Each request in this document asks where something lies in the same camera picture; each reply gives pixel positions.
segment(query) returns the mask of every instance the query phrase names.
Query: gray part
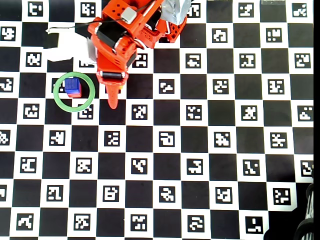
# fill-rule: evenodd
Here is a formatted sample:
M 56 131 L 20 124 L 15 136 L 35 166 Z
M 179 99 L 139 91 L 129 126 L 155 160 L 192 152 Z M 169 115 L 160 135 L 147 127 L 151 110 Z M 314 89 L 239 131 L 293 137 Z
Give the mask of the gray part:
M 191 0 L 164 0 L 161 5 L 161 19 L 180 25 L 191 7 Z

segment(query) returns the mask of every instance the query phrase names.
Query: white square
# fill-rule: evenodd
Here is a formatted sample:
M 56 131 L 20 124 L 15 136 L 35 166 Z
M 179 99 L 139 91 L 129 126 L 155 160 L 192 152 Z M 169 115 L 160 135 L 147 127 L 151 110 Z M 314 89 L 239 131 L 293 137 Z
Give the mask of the white square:
M 14 180 L 1 179 L 0 185 L 6 186 L 6 189 L 0 187 L 0 208 L 11 208 L 14 194 Z
M 206 75 L 208 100 L 235 100 L 235 75 L 209 73 Z
M 262 49 L 287 49 L 289 47 L 288 24 L 286 22 L 261 22 L 260 39 Z
M 134 215 L 146 215 L 146 231 L 131 231 L 131 220 Z M 135 218 L 137 228 L 140 224 Z M 126 238 L 152 238 L 154 236 L 154 210 L 152 208 L 125 208 L 124 209 L 124 235 Z
M 187 24 L 204 24 L 207 22 L 207 4 L 202 0 L 192 1 L 191 8 L 187 13 Z
M 154 180 L 152 184 L 154 209 L 182 208 L 180 180 Z M 168 187 L 174 187 L 175 194 Z
M 20 48 L 21 73 L 46 73 L 47 65 L 47 56 L 43 47 L 22 46 Z
M 96 207 L 105 209 L 124 209 L 126 180 L 102 180 L 96 184 Z
M 0 21 L 0 36 L 3 37 L 3 40 L 0 40 L 0 47 L 21 47 L 22 22 Z
M 137 57 L 128 68 L 129 74 L 153 74 L 154 73 L 154 50 L 151 48 L 137 49 Z
M 72 180 L 98 179 L 98 152 L 71 151 L 70 174 Z
M 153 126 L 153 152 L 154 153 L 181 153 L 181 127 L 180 126 Z
M 75 222 L 75 215 L 83 215 L 84 221 Z M 90 215 L 90 224 L 86 221 Z M 81 227 L 90 227 L 90 230 L 81 230 Z M 97 231 L 97 208 L 95 207 L 69 207 L 68 208 L 68 237 L 95 237 Z
M 201 216 L 202 219 L 195 219 L 195 224 L 190 227 L 188 224 L 188 216 Z M 196 232 L 192 227 L 202 229 L 204 232 Z M 181 209 L 181 228 L 183 239 L 210 239 L 211 238 L 211 215 L 210 209 Z
M 42 179 L 44 155 L 42 151 L 16 151 L 14 179 Z
M 294 135 L 291 126 L 265 126 L 263 132 L 265 154 L 294 154 Z M 286 133 L 287 148 L 271 148 L 271 133 Z
M 54 136 L 50 136 L 50 131 L 56 131 L 56 134 Z M 43 127 L 43 151 L 44 152 L 70 152 L 71 136 L 72 136 L 72 125 L 45 124 Z
M 232 22 L 207 23 L 206 24 L 206 47 L 208 49 L 233 49 L 234 48 L 234 24 Z
M 244 59 L 244 62 L 246 62 L 247 66 L 253 66 L 253 67 L 240 68 L 240 58 Z M 262 73 L 261 48 L 257 48 L 257 47 L 234 48 L 233 59 L 234 59 L 233 68 L 234 68 L 235 74 L 261 74 Z
M 72 107 L 76 108 L 79 105 L 84 104 L 86 101 L 86 98 L 73 98 Z M 82 110 L 80 112 L 73 112 L 71 114 L 71 123 L 72 125 L 80 126 L 98 126 L 99 111 L 100 100 L 95 98 L 85 110 Z
M 180 91 L 181 88 L 179 73 L 153 74 L 153 99 L 180 100 Z
M 18 214 L 33 214 L 33 224 L 29 225 L 32 230 L 17 230 L 17 216 Z M 38 237 L 40 224 L 40 207 L 12 207 L 10 220 L 10 237 Z
M 291 100 L 290 74 L 263 73 L 261 79 L 263 100 Z
M 95 6 L 87 5 L 87 3 L 95 3 Z M 74 1 L 74 21 L 76 23 L 88 23 L 96 17 L 101 17 L 102 6 L 101 1 L 92 0 L 75 0 Z
M 287 200 L 287 196 L 278 196 L 274 199 L 274 189 L 289 189 L 290 205 L 277 205 L 274 201 L 281 203 Z M 266 197 L 268 202 L 268 211 L 291 212 L 297 208 L 297 189 L 295 182 L 267 182 L 266 183 Z
M 244 9 L 239 5 L 242 3 L 247 4 Z M 260 23 L 260 0 L 237 0 L 234 1 L 232 5 L 233 23 Z M 239 17 L 240 10 L 244 10 L 245 12 L 241 12 L 241 16 Z
M 0 71 L 0 99 L 19 97 L 20 72 Z
M 293 3 L 306 4 L 304 9 L 306 9 L 306 16 L 303 16 L 304 12 L 301 12 L 299 17 L 294 16 L 293 13 Z M 302 23 L 302 24 L 313 24 L 314 23 L 314 2 L 309 0 L 287 0 L 285 1 L 286 9 L 286 22 L 287 23 Z
M 0 125 L 0 152 L 14 152 L 16 151 L 17 141 L 17 125 L 15 124 L 1 124 Z
M 294 155 L 294 171 L 295 171 L 295 182 L 296 183 L 313 183 L 314 180 L 312 178 L 312 165 L 306 165 L 305 169 L 302 168 L 302 164 L 307 163 L 307 161 L 313 161 L 313 154 L 295 154 Z
M 181 153 L 180 170 L 182 181 L 209 181 L 209 154 L 208 153 Z M 188 166 L 192 160 L 194 166 Z
M 237 153 L 236 171 L 239 182 L 266 182 L 266 155 L 257 153 Z
M 46 99 L 54 99 L 53 89 L 55 84 L 54 79 L 58 80 L 60 77 L 65 75 L 66 72 L 47 72 L 45 80 L 45 98 Z M 60 99 L 71 99 L 64 91 L 65 81 L 61 83 L 61 88 L 59 89 L 59 98 Z
M 125 179 L 152 181 L 154 179 L 154 154 L 152 152 L 126 152 Z
M 247 233 L 246 231 L 246 217 L 262 217 L 261 234 Z M 263 240 L 264 234 L 269 229 L 269 213 L 268 211 L 258 210 L 240 210 L 239 211 L 239 226 L 240 226 L 240 239 L 248 240 Z
M 19 98 L 17 120 L 19 125 L 44 125 L 46 115 L 45 98 Z
M 27 0 L 22 1 L 22 22 L 49 22 L 49 0 L 32 0 L 30 2 L 32 2 L 31 5 Z
M 222 136 L 219 135 L 220 133 L 225 133 L 223 139 L 222 139 Z M 236 154 L 237 153 L 236 127 L 235 126 L 208 126 L 208 150 L 210 154 Z
M 118 99 L 123 100 L 127 98 L 127 83 L 125 83 L 122 86 L 122 89 L 120 90 L 120 93 L 118 93 Z M 106 91 L 106 85 L 99 83 L 99 99 L 109 99 L 107 91 Z
M 181 74 L 207 74 L 206 48 L 180 48 L 179 53 Z
M 245 115 L 242 106 L 248 106 Z M 263 100 L 235 100 L 235 125 L 237 127 L 263 127 L 264 102 Z
M 298 106 L 303 107 L 303 109 L 308 111 L 310 108 L 314 110 L 314 101 L 313 100 L 291 100 L 291 114 L 292 114 L 292 127 L 302 127 L 302 128 L 313 128 L 314 121 L 301 121 L 303 119 L 310 119 L 311 117 L 305 112 L 298 113 Z
M 237 181 L 210 181 L 209 189 L 211 210 L 239 210 Z
M 199 99 L 180 100 L 180 125 L 207 127 L 208 101 Z
M 69 207 L 69 179 L 42 179 L 41 180 L 41 208 L 68 208 Z
M 288 49 L 289 54 L 289 73 L 290 74 L 314 74 L 314 48 L 313 47 L 290 47 Z M 307 66 L 310 64 L 310 68 L 297 68 L 296 57 L 304 56 L 306 62 L 297 63 L 300 66 Z
M 105 131 L 115 132 L 119 134 L 119 146 L 108 145 L 107 137 L 105 138 Z M 126 126 L 125 125 L 99 125 L 98 132 L 98 151 L 100 153 L 125 153 L 126 152 Z
M 125 101 L 125 124 L 127 126 L 153 126 L 153 99 L 127 99 Z

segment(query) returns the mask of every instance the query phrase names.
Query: checkerboard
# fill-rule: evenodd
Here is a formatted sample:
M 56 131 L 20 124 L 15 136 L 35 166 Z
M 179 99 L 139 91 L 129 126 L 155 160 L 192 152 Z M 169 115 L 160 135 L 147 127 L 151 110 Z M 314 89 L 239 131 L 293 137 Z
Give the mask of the checkerboard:
M 0 240 L 289 239 L 314 164 L 311 1 L 194 0 L 176 43 L 139 50 L 115 110 L 96 66 L 42 47 L 106 4 L 0 0 Z M 96 88 L 78 113 L 53 99 L 72 71 Z

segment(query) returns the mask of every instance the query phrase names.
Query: green circle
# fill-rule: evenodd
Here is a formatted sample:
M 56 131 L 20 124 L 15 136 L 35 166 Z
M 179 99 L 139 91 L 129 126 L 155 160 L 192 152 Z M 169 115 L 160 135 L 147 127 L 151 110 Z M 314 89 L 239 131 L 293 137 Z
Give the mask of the green circle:
M 81 78 L 83 79 L 89 86 L 89 97 L 87 99 L 87 101 L 82 104 L 81 106 L 77 106 L 77 107 L 72 107 L 72 106 L 68 106 L 65 105 L 61 99 L 59 98 L 59 88 L 60 85 L 62 84 L 62 82 L 65 79 L 71 78 L 71 77 L 77 77 L 77 78 Z M 82 110 L 85 110 L 87 107 L 89 107 L 89 105 L 92 103 L 92 101 L 94 100 L 96 95 L 96 88 L 94 83 L 92 82 L 91 78 L 88 77 L 87 75 L 80 73 L 80 72 L 68 72 L 66 74 L 64 74 L 62 77 L 60 77 L 53 88 L 53 96 L 54 96 L 54 101 L 55 103 L 59 106 L 59 108 L 61 108 L 62 110 L 69 112 L 69 113 L 76 113 L 76 112 L 80 112 Z

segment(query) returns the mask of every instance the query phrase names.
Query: black square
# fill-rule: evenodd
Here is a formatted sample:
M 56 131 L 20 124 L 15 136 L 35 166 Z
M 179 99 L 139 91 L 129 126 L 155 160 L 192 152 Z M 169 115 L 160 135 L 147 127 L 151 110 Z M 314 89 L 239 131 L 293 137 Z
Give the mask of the black square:
M 45 98 L 46 73 L 20 73 L 19 98 Z
M 62 99 L 62 102 L 68 106 L 72 105 L 71 99 Z M 71 124 L 71 113 L 63 111 L 57 106 L 54 99 L 45 100 L 45 124 Z
M 21 21 L 22 0 L 0 0 L 0 21 Z
M 188 225 L 188 233 L 204 233 L 205 232 L 205 216 L 188 215 L 187 225 Z
M 235 48 L 260 48 L 260 24 L 234 23 L 233 45 Z
M 180 35 L 181 48 L 205 48 L 206 24 L 195 23 L 185 25 Z
M 207 99 L 207 76 L 205 74 L 181 74 L 182 99 Z
M 263 127 L 237 127 L 236 150 L 241 154 L 264 154 L 264 128 Z
M 265 126 L 292 126 L 290 101 L 263 101 Z
M 39 207 L 41 180 L 17 180 L 13 182 L 13 207 Z
M 265 23 L 285 23 L 286 16 L 286 3 L 277 1 L 268 3 L 267 1 L 260 2 L 260 22 Z
M 238 192 L 240 210 L 268 210 L 265 182 L 238 182 Z
M 16 150 L 42 151 L 43 136 L 43 125 L 18 125 L 16 131 Z
M 98 126 L 72 126 L 71 151 L 97 152 Z
M 204 126 L 182 126 L 181 151 L 183 153 L 207 153 L 208 128 Z
M 235 74 L 235 99 L 262 99 L 260 74 Z
M 153 222 L 155 238 L 181 238 L 180 209 L 154 209 Z
M 154 49 L 153 50 L 154 73 L 180 73 L 179 49 Z
M 23 22 L 22 47 L 43 47 L 46 41 L 48 23 Z
M 314 25 L 312 23 L 288 23 L 289 48 L 313 48 Z
M 268 182 L 295 182 L 293 155 L 265 155 L 266 180 Z
M 314 154 L 314 128 L 294 127 L 293 143 L 295 154 Z
M 74 22 L 75 2 L 72 0 L 50 0 L 49 22 Z
M 287 48 L 262 48 L 263 74 L 288 74 L 289 57 Z
M 208 122 L 209 126 L 235 126 L 235 101 L 209 100 Z
M 126 208 L 152 208 L 152 181 L 125 181 Z
M 236 154 L 209 154 L 210 181 L 237 181 Z
M 234 51 L 233 49 L 207 49 L 208 74 L 233 74 Z
M 123 237 L 125 235 L 125 210 L 98 208 L 96 216 L 97 237 Z
M 0 236 L 9 236 L 11 208 L 0 208 L 0 216 Z
M 96 180 L 70 180 L 69 207 L 95 208 L 97 205 Z
M 239 212 L 232 210 L 211 210 L 211 238 L 239 239 Z
M 100 99 L 99 125 L 125 125 L 126 100 L 119 100 L 116 109 L 111 109 L 106 99 Z
M 149 152 L 153 150 L 152 126 L 127 126 L 126 151 Z
M 126 83 L 127 99 L 152 99 L 152 74 L 130 74 Z
M 0 99 L 0 124 L 16 124 L 17 107 L 18 99 Z
M 314 99 L 313 74 L 290 74 L 290 86 L 292 100 Z
M 0 56 L 0 72 L 19 72 L 20 47 L 0 47 Z
M 154 100 L 153 101 L 154 125 L 180 125 L 179 100 Z
M 68 208 L 41 208 L 39 236 L 67 236 Z
M 154 180 L 180 180 L 180 154 L 153 154 Z
M 229 0 L 207 1 L 206 22 L 207 23 L 232 23 L 233 3 Z
M 0 152 L 0 159 L 0 179 L 13 179 L 15 152 Z
M 32 231 L 34 229 L 34 214 L 33 213 L 17 213 L 15 229 L 17 231 Z
M 125 154 L 99 152 L 98 179 L 125 179 Z
M 209 182 L 182 181 L 182 208 L 209 209 Z
M 43 179 L 68 179 L 70 172 L 69 152 L 43 153 Z

